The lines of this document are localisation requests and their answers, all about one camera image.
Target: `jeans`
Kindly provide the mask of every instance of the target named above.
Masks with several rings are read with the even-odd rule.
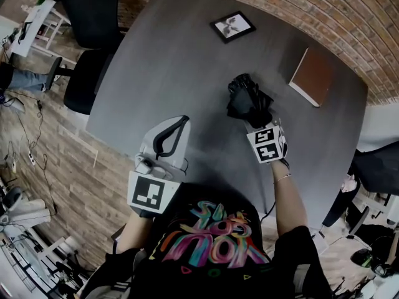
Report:
[[[14,69],[9,90],[23,88],[32,92],[41,91],[46,86],[47,74],[33,73],[27,70]]]

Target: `brown notebook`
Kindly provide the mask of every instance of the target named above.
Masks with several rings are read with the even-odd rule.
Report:
[[[323,104],[332,81],[332,67],[317,50],[308,48],[299,62],[289,86],[315,107]]]

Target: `gray table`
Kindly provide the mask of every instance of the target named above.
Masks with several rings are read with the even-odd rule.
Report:
[[[225,45],[209,23],[238,10],[257,30]],[[287,85],[310,45],[334,68],[321,108]],[[320,227],[355,152],[367,88],[316,41],[258,9],[233,0],[151,0],[105,74],[87,130],[134,156],[151,127],[188,115],[187,181],[230,185],[265,212],[274,202],[270,167],[258,164],[243,122],[226,115],[228,83],[244,72],[274,99],[309,224]]]

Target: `picture frame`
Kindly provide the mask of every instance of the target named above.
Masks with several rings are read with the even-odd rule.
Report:
[[[241,11],[213,21],[210,26],[225,44],[256,30],[255,26]]]

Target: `brick wall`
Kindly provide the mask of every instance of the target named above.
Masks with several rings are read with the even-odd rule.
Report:
[[[6,0],[0,15],[15,21],[21,4]],[[120,0],[129,27],[149,0]],[[399,102],[399,0],[238,0],[292,24],[326,46],[368,85],[370,105]]]

